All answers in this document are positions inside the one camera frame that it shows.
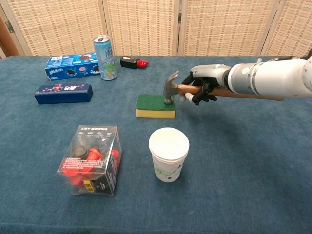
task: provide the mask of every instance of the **sponge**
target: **sponge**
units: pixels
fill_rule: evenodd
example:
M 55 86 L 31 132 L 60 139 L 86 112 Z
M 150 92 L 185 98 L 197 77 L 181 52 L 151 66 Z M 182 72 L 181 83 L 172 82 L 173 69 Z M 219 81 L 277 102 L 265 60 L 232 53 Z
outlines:
M 163 95 L 140 94 L 136 102 L 136 117 L 175 118 L 175 100 L 170 105 L 164 103 Z

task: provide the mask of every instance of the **woven panel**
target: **woven panel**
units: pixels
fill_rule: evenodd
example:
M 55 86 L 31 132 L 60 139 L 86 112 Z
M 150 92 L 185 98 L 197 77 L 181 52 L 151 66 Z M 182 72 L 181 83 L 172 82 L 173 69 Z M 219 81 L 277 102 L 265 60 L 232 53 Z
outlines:
M 311 14 L 311 0 L 287 0 L 265 54 L 307 54 L 312 46 Z
M 273 0 L 189 0 L 184 55 L 255 55 Z
M 116 55 L 175 55 L 174 0 L 107 0 Z
M 33 55 L 94 51 L 103 34 L 97 0 L 8 0 Z

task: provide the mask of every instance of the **oreo box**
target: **oreo box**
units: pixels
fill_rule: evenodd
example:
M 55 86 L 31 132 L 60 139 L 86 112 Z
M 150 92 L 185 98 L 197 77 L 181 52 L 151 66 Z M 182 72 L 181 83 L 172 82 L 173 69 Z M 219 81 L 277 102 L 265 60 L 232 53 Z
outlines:
M 43 85 L 35 92 L 39 104 L 90 102 L 93 91 L 91 84 Z
M 45 66 L 49 80 L 99 75 L 95 52 L 79 55 L 52 56 Z

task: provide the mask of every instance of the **hammer head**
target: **hammer head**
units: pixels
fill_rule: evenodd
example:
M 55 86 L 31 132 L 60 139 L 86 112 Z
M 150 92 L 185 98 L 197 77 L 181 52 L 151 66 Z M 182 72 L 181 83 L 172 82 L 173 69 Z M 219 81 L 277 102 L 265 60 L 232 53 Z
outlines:
M 171 96 L 177 95 L 177 84 L 173 83 L 172 81 L 175 78 L 177 78 L 178 75 L 179 75 L 179 71 L 174 72 L 168 77 L 168 79 L 165 82 L 165 86 L 164 86 L 165 104 L 168 104 L 168 105 L 171 104 L 172 103 Z

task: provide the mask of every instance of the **dark blue box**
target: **dark blue box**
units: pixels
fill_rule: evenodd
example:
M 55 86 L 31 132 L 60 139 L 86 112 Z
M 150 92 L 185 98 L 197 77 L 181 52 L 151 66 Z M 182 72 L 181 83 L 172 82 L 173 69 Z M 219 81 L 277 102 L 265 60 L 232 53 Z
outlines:
M 90 102 L 93 91 L 91 84 L 43 85 L 35 92 L 39 104 Z

